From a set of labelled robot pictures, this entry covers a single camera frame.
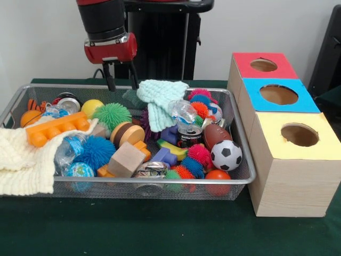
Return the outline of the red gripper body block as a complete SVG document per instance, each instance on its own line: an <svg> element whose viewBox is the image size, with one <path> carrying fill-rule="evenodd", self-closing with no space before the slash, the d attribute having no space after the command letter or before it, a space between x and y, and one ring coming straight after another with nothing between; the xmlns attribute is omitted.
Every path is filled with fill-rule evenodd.
<svg viewBox="0 0 341 256"><path fill-rule="evenodd" d="M126 33L120 38L106 42L91 42L87 39L84 51L93 64L103 64L110 61L132 61L137 54L137 41L133 33Z"/></svg>

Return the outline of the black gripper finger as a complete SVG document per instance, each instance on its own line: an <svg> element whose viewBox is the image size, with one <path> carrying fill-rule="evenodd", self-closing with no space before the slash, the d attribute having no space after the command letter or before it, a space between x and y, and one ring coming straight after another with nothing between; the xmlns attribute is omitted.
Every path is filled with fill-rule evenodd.
<svg viewBox="0 0 341 256"><path fill-rule="evenodd" d="M102 67L103 67L103 74L104 74L104 78L106 80L106 83L107 83L107 86L108 86L108 89L111 91L111 92L114 92L116 90L116 85L115 85L115 81L114 81L114 78L113 76L111 75L110 73L110 66L111 63L110 62L104 62L102 64Z"/></svg>
<svg viewBox="0 0 341 256"><path fill-rule="evenodd" d="M128 63L128 67L129 67L130 74L131 74L132 89L137 90L139 88L139 82L138 82L138 77L137 77L137 73L136 73L136 69L135 69L135 65L133 61L130 61Z"/></svg>

